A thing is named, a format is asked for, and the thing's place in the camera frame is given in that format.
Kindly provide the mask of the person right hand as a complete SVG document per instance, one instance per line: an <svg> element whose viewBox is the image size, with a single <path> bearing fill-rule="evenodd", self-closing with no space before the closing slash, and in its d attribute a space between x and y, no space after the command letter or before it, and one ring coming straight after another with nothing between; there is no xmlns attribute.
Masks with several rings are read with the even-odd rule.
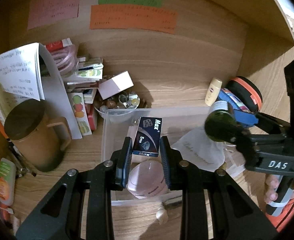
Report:
<svg viewBox="0 0 294 240"><path fill-rule="evenodd" d="M264 183L264 202L269 204L277 200L278 194L276 193L276 188L279 185L278 178L273 174L265 175ZM290 200L294 199L294 189L293 194L290 197Z"/></svg>

